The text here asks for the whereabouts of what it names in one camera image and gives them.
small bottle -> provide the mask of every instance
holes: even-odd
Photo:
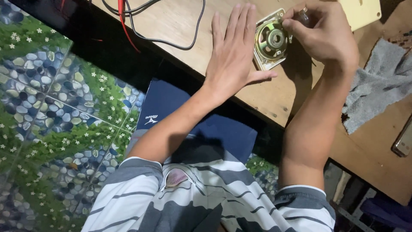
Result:
[[[308,11],[308,8],[303,8],[298,12],[297,20],[302,23],[305,27],[309,27],[309,17],[307,16],[306,12]]]

wooden table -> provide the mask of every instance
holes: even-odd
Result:
[[[133,0],[129,3],[132,8],[135,8],[146,1]],[[106,0],[106,2],[117,9],[116,0]],[[279,8],[287,10],[301,0],[206,0],[198,37],[191,50],[183,51],[161,43],[156,43],[156,45],[201,75],[205,75],[212,53],[211,21],[213,14],[215,11],[220,12],[220,23],[224,32],[232,7],[239,2],[255,4],[257,18],[261,19]],[[101,0],[93,0],[93,4],[119,19],[107,10]],[[202,0],[162,0],[143,13],[134,16],[133,19],[136,30],[147,38],[158,38],[188,46],[193,40],[201,7]],[[412,21],[408,14],[402,17],[408,17],[409,22]],[[400,27],[399,20],[407,21],[404,18],[393,20],[392,32]],[[374,43],[382,33],[383,26],[379,22],[355,32],[360,47],[362,66],[366,63]],[[290,116],[300,108],[323,71],[323,64],[317,61],[306,67],[300,64],[292,65],[296,65],[295,68],[283,69],[281,65],[275,67],[274,69],[279,74],[276,79],[246,86],[235,96],[269,119],[285,126]],[[390,147],[411,113],[412,97],[407,97],[388,107],[383,114],[370,120],[350,136],[347,135],[343,126],[339,125],[330,154],[330,157],[338,163],[404,205],[412,196],[412,157],[398,158],[390,151]]]

fingernail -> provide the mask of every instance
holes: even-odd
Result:
[[[289,26],[290,25],[290,20],[289,19],[285,19],[283,22],[282,22],[282,26],[284,26],[284,27],[287,27],[287,26]]]

left hand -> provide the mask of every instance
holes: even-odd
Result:
[[[217,105],[235,95],[245,85],[277,76],[274,71],[250,73],[256,30],[256,6],[237,4],[230,14],[225,38],[220,30],[220,16],[212,20],[213,52],[206,69],[202,89],[207,90]]]

striped shirt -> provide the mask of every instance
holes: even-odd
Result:
[[[186,177],[170,186],[168,175],[176,170]],[[220,224],[229,232],[333,232],[335,212],[324,191],[306,185],[285,187],[271,202],[234,156],[188,136],[163,165],[124,160],[106,180],[82,232],[204,232]]]

